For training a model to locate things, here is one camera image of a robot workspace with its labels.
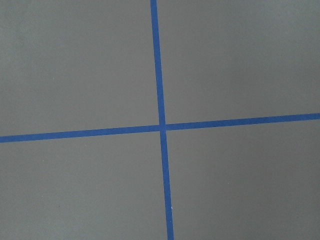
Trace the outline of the blue tape line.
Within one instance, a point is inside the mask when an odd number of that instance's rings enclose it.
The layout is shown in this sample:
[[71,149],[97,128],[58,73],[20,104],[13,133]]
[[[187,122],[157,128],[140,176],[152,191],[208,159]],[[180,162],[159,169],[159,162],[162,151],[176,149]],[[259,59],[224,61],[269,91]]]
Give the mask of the blue tape line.
[[163,75],[162,75],[158,7],[157,7],[156,0],[150,1],[150,13],[151,13],[153,53],[154,53],[154,65],[155,65],[155,78],[156,78],[157,109],[158,109],[158,122],[159,122],[159,135],[160,135],[166,231],[167,231],[167,238],[169,240],[173,240],[174,225],[173,225],[173,212],[172,212],[172,200],[171,200],[170,168],[169,168],[169,158],[168,158],[168,142],[167,142],[167,130],[166,130],[166,114],[165,114]]

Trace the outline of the blue tape line crossing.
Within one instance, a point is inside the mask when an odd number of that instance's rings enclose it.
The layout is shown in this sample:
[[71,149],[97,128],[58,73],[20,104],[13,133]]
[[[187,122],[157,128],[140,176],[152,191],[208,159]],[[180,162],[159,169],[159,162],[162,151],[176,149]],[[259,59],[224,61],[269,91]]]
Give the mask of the blue tape line crossing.
[[61,132],[6,135],[6,136],[0,137],[0,142],[1,143],[29,142],[29,141],[82,138],[82,137],[121,135],[121,134],[150,133],[150,132],[159,132],[161,129],[165,129],[167,131],[177,131],[177,130],[189,130],[189,129],[204,129],[204,128],[218,128],[218,127],[231,127],[231,126],[244,126],[244,125],[312,121],[312,120],[319,120],[319,119],[320,119],[319,113],[308,113],[308,114],[225,119],[225,120],[200,121],[200,122],[170,123],[170,124],[166,124],[164,127],[160,125],[143,125],[143,126],[129,126],[129,127],[116,127],[116,128],[101,128],[101,129],[74,130],[74,131],[61,131]]

